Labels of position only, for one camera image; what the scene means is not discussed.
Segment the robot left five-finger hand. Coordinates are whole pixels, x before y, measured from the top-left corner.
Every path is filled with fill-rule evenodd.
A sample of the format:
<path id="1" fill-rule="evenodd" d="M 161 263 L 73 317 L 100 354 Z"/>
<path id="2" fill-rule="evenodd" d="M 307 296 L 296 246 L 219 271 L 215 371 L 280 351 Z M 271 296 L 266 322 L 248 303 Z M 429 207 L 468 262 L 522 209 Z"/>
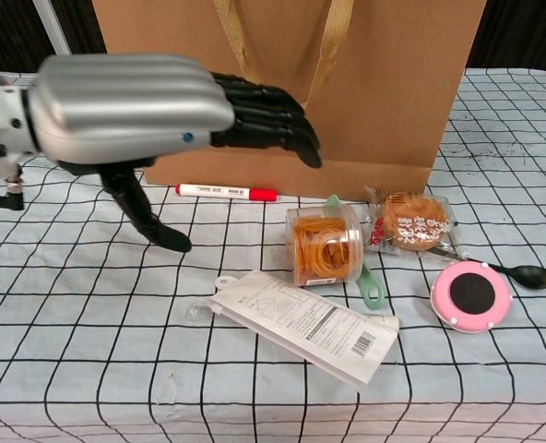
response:
<path id="1" fill-rule="evenodd" d="M 322 164 L 315 130 L 286 90 L 186 56 L 51 56 L 21 98 L 35 148 L 72 174 L 96 174 L 134 227 L 172 251 L 191 241 L 153 213 L 137 169 L 205 147 L 279 147 Z"/>

